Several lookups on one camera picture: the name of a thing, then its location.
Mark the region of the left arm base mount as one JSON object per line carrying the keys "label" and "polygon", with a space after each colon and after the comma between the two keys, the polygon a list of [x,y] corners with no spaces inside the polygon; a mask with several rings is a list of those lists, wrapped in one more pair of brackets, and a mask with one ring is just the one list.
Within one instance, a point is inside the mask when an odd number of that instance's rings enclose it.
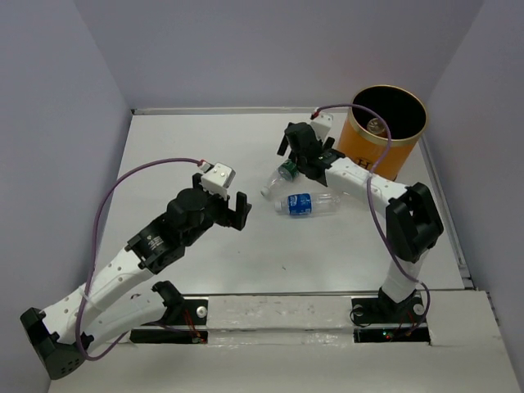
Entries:
{"label": "left arm base mount", "polygon": [[208,341],[208,303],[205,297],[188,297],[179,314],[134,328],[129,341],[133,344],[205,345]]}

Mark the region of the blue label bottle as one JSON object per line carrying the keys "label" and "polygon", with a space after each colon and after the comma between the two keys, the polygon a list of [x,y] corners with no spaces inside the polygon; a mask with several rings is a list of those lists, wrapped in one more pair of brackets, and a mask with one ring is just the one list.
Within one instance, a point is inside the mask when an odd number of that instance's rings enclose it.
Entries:
{"label": "blue label bottle", "polygon": [[341,197],[334,193],[302,192],[285,196],[274,202],[274,210],[291,217],[328,215],[337,212]]}

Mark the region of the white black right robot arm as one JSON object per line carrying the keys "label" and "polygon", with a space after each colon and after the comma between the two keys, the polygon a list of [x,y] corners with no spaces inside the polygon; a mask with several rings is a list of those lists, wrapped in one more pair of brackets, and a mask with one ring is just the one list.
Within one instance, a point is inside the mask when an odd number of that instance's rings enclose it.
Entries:
{"label": "white black right robot arm", "polygon": [[422,263],[444,232],[430,189],[423,183],[396,183],[370,172],[322,142],[312,125],[290,123],[278,154],[288,158],[306,178],[368,204],[378,234],[391,257],[384,283],[372,306],[387,321],[402,316],[415,294]]}

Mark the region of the green label plastic bottle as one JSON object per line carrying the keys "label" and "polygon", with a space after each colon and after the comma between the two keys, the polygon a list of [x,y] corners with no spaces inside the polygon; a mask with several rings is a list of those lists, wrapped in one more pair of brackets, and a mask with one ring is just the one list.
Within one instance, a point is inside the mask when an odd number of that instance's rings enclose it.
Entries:
{"label": "green label plastic bottle", "polygon": [[269,176],[265,185],[260,189],[261,195],[270,199],[276,191],[287,183],[293,183],[300,174],[296,164],[291,160],[283,161]]}

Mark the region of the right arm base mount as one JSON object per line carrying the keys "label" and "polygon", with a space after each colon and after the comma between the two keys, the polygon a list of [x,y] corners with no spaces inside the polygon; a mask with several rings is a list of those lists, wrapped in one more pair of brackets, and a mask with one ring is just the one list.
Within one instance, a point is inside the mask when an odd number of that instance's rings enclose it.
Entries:
{"label": "right arm base mount", "polygon": [[422,322],[425,307],[420,296],[393,314],[384,314],[377,306],[377,297],[351,300],[349,317],[355,328],[355,343],[430,343],[427,323]]}

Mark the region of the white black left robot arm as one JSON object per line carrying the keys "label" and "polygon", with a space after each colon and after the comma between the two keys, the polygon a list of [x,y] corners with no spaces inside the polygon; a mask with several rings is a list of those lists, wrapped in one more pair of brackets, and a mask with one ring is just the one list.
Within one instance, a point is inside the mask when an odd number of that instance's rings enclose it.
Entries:
{"label": "white black left robot arm", "polygon": [[194,174],[167,205],[165,213],[132,237],[115,258],[88,282],[45,309],[30,308],[20,321],[31,345],[52,380],[70,375],[93,351],[113,337],[144,323],[167,324],[187,315],[183,295],[169,281],[131,294],[183,258],[214,225],[244,229],[251,204],[243,192],[228,206],[233,169],[216,164]]}

